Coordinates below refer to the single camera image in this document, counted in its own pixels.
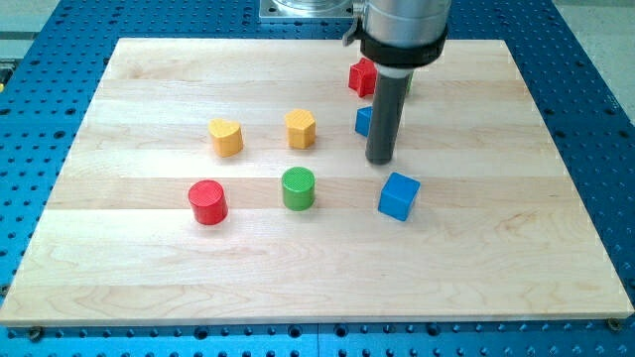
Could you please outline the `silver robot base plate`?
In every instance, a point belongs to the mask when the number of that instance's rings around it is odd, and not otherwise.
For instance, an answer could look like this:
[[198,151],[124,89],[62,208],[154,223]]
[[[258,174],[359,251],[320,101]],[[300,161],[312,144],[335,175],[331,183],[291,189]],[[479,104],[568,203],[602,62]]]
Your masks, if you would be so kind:
[[363,2],[357,0],[258,0],[263,21],[348,19]]

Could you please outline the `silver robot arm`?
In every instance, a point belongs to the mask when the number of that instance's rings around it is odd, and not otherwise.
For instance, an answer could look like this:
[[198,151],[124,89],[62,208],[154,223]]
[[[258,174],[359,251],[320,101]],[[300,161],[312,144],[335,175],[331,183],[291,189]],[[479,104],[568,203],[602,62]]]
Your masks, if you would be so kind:
[[342,42],[347,47],[359,41],[381,75],[404,78],[441,56],[450,6],[450,0],[355,1]]

